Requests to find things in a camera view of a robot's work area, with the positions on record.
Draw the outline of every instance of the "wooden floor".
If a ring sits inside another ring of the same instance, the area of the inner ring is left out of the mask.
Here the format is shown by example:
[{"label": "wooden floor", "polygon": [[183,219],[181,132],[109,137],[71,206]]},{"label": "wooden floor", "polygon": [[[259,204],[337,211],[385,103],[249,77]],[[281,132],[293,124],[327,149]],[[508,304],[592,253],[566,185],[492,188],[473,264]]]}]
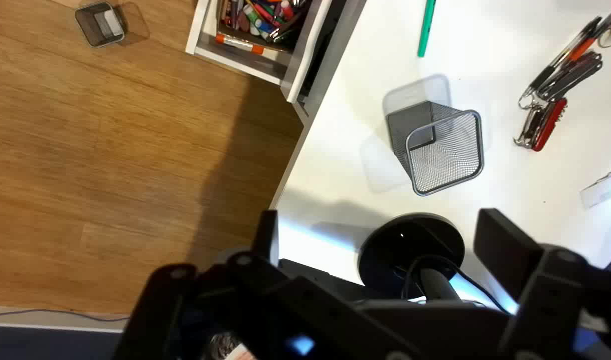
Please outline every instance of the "wooden floor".
[{"label": "wooden floor", "polygon": [[165,262],[245,248],[299,134],[275,85],[149,38],[89,47],[79,0],[0,0],[0,305],[125,313]]}]

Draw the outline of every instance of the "black object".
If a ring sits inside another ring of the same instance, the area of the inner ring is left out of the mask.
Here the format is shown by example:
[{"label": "black object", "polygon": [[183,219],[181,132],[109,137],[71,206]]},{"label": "black object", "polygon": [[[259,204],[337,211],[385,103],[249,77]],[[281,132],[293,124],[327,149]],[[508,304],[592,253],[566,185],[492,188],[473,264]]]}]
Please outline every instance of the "black object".
[{"label": "black object", "polygon": [[99,360],[111,358],[119,331],[0,325],[0,360]]},{"label": "black object", "polygon": [[498,209],[481,209],[473,253],[483,260],[506,294],[518,299],[528,275],[540,262],[542,248]]},{"label": "black object", "polygon": [[562,67],[560,74],[550,75],[550,79],[536,94],[548,102],[554,102],[600,67],[602,55],[596,51],[586,51],[576,61]]},{"label": "black object", "polygon": [[443,271],[433,267],[419,269],[419,286],[429,302],[433,299],[461,299],[459,294],[451,287]]},{"label": "black object", "polygon": [[570,350],[580,310],[606,321],[611,345],[608,269],[568,250],[548,250],[518,291],[512,318],[465,302],[349,305],[311,280],[289,277],[253,252],[241,252],[199,275],[187,264],[155,269],[113,358],[197,358],[207,338],[223,329],[263,360],[580,358]]},{"label": "black object", "polygon": [[251,241],[251,252],[255,252],[265,262],[273,264],[277,260],[275,243],[277,243],[277,211],[267,209],[259,218],[257,231]]},{"label": "black object", "polygon": [[383,223],[365,240],[359,274],[367,287],[393,297],[401,297],[401,291],[415,297],[423,294],[419,282],[403,287],[411,266],[433,267],[449,280],[463,256],[463,237],[451,223],[431,213],[409,213]]},{"label": "black object", "polygon": [[335,277],[327,271],[321,271],[321,269],[315,269],[315,267],[309,267],[309,266],[303,266],[299,262],[285,260],[285,257],[279,260],[279,269],[289,277],[297,277],[297,275],[307,277],[313,283],[317,283],[319,287],[323,287],[325,291],[331,291],[333,295],[337,295],[345,302],[387,299],[387,297],[391,297],[385,291],[371,290],[371,287]]},{"label": "black object", "polygon": [[[105,11],[113,11],[113,17],[119,21],[119,30],[105,20]],[[105,2],[79,7],[73,11],[73,17],[77,20],[89,45],[117,41],[125,35],[125,21],[121,11],[115,11],[115,7]]]},{"label": "black object", "polygon": [[311,83],[319,74],[319,67],[321,67],[321,61],[323,61],[325,50],[331,41],[333,30],[337,28],[339,17],[343,14],[343,7],[345,7],[345,0],[335,0],[335,2],[329,3],[325,21],[323,21],[323,26],[319,30],[319,35],[317,35],[317,43],[313,45],[313,55],[309,60],[309,67],[307,67],[305,79],[301,83],[299,96],[309,94]]}]

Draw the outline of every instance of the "multi-tool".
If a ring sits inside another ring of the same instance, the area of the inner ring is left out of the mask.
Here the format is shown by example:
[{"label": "multi-tool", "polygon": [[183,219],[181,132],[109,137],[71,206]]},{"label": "multi-tool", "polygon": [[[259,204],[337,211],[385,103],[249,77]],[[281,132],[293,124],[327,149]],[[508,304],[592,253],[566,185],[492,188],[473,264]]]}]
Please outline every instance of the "multi-tool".
[{"label": "multi-tool", "polygon": [[518,107],[526,109],[520,136],[514,137],[516,145],[542,149],[556,120],[566,107],[564,94],[602,67],[598,47],[611,47],[611,14],[590,20],[546,67],[526,85],[518,97]]}]

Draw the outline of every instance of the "desk surface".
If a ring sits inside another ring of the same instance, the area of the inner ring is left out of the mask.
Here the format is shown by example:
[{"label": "desk surface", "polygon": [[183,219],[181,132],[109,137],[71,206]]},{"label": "desk surface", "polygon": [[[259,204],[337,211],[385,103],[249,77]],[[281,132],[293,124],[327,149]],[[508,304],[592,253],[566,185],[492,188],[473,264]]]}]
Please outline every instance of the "desk surface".
[{"label": "desk surface", "polygon": [[[611,200],[590,209],[578,192],[611,170],[611,47],[604,67],[568,92],[570,106],[540,153],[516,148],[530,77],[611,2],[439,2],[427,57],[417,60],[421,0],[371,0],[307,129],[279,209],[279,257],[355,280],[357,250],[383,222],[409,211],[451,219],[471,248],[479,207],[498,207],[536,241],[592,264],[611,260]],[[415,195],[389,149],[383,96],[443,74],[455,107],[483,117],[485,170],[471,182]],[[465,271],[477,260],[465,257]]]}]

